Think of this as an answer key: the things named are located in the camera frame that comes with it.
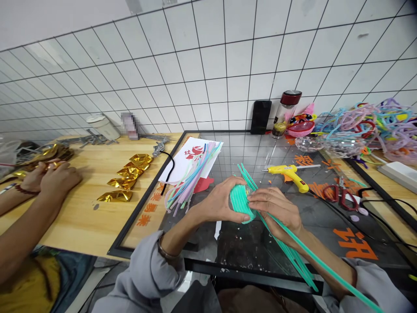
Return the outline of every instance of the sleeve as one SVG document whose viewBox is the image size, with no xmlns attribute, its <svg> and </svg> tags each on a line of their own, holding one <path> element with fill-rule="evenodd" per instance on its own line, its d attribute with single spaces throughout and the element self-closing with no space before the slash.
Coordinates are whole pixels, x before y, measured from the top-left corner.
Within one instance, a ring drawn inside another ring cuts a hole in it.
<svg viewBox="0 0 417 313">
<path fill-rule="evenodd" d="M 375 302 L 385 313 L 414 312 L 413 305 L 394 286 L 378 265 L 361 259 L 342 258 L 357 272 L 356 289 Z M 324 283 L 323 298 L 331 313 L 367 313 L 371 309 L 355 296 L 344 296 L 339 302 L 330 286 Z"/>
<path fill-rule="evenodd" d="M 160 311 L 159 299 L 178 288 L 185 276 L 184 260 L 169 265 L 159 254 L 158 231 L 141 241 L 130 259 L 130 266 L 120 273 L 112 292 L 99 299 L 93 313 Z"/>
</svg>

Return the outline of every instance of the black phone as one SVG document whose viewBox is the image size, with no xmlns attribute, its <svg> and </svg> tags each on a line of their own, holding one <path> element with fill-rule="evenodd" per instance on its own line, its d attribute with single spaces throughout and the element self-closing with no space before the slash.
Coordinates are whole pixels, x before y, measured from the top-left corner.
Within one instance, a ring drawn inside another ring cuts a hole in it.
<svg viewBox="0 0 417 313">
<path fill-rule="evenodd" d="M 270 100 L 258 100 L 253 103 L 252 114 L 252 135 L 263 135 L 268 124 L 269 112 L 271 111 L 272 102 Z"/>
</svg>

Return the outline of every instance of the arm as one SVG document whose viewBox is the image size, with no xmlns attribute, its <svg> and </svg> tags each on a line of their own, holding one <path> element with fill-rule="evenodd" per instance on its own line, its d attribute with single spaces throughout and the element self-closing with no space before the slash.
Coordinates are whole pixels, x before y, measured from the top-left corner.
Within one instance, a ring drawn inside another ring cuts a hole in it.
<svg viewBox="0 0 417 313">
<path fill-rule="evenodd" d="M 20 267 L 55 220 L 68 191 L 81 181 L 75 168 L 68 169 L 68 166 L 69 163 L 65 163 L 55 172 L 53 169 L 48 171 L 40 184 L 39 196 L 0 236 L 0 251 L 3 251 L 0 253 L 0 285 Z"/>
<path fill-rule="evenodd" d="M 229 220 L 241 223 L 249 216 L 236 213 L 228 206 L 230 190 L 236 184 L 246 185 L 242 178 L 229 177 L 217 185 L 201 203 L 190 211 L 165 235 L 158 231 L 143 239 L 130 259 L 129 268 L 119 274 L 114 290 L 99 299 L 93 312 L 153 312 L 160 310 L 159 298 L 178 288 L 185 276 L 184 261 L 165 260 L 161 248 L 171 256 L 178 256 L 190 236 L 204 222 Z"/>
<path fill-rule="evenodd" d="M 45 168 L 46 164 L 39 162 L 38 167 L 26 175 L 20 186 L 27 191 L 40 192 L 40 182 L 42 180 L 43 171 Z M 21 193 L 15 188 L 6 191 L 0 195 L 0 216 L 33 197 L 33 195 Z"/>
<path fill-rule="evenodd" d="M 354 297 L 307 253 L 268 215 L 271 214 L 287 226 L 312 252 L 344 280 L 379 305 L 384 312 L 408 312 L 412 305 L 393 285 L 388 275 L 377 265 L 360 259 L 341 259 L 332 253 L 301 222 L 298 208 L 275 187 L 258 189 L 248 197 L 249 207 L 260 211 L 271 233 L 298 251 L 324 278 L 323 297 L 331 312 L 368 312 L 369 307 Z"/>
</svg>

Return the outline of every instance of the red bottle cap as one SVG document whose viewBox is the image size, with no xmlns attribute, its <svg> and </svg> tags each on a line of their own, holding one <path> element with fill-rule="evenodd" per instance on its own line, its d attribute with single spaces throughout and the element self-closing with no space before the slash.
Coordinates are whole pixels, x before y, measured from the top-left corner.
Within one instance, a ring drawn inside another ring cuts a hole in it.
<svg viewBox="0 0 417 313">
<path fill-rule="evenodd" d="M 287 90 L 282 93 L 281 103 L 285 105 L 296 105 L 303 93 L 298 90 Z"/>
</svg>

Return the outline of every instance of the red-handled scissors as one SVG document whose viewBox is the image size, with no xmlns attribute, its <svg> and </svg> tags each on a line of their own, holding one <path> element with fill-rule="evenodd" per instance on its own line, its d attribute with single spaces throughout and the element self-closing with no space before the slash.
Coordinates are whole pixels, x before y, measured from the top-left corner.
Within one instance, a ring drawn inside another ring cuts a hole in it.
<svg viewBox="0 0 417 313">
<path fill-rule="evenodd" d="M 353 206 L 346 204 L 346 195 L 350 196 Z M 323 196 L 331 202 L 339 202 L 339 205 L 348 211 L 357 211 L 359 205 L 354 196 L 344 186 L 343 177 L 339 178 L 339 185 L 330 185 L 323 189 Z"/>
</svg>

